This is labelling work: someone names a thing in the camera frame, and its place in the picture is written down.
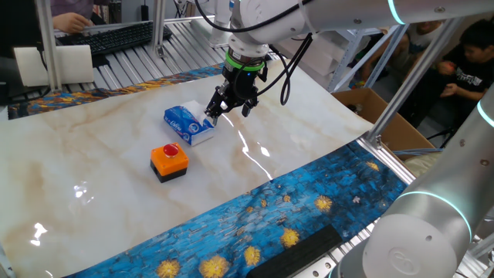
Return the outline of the bystander hand at keyboard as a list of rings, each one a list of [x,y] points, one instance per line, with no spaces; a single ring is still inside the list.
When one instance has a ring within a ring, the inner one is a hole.
[[[91,21],[74,12],[68,12],[52,18],[53,28],[69,34],[81,33],[91,26]]]

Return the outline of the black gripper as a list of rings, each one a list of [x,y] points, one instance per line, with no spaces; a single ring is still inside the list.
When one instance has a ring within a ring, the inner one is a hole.
[[[260,78],[263,82],[267,79],[267,67],[265,63],[259,65],[258,70],[243,70],[235,68],[226,63],[222,70],[225,84],[217,86],[210,99],[205,114],[212,119],[214,126],[218,123],[218,118],[223,114],[228,105],[243,105],[242,116],[247,117],[251,110],[259,103],[257,98],[258,88],[255,86],[255,79]]]

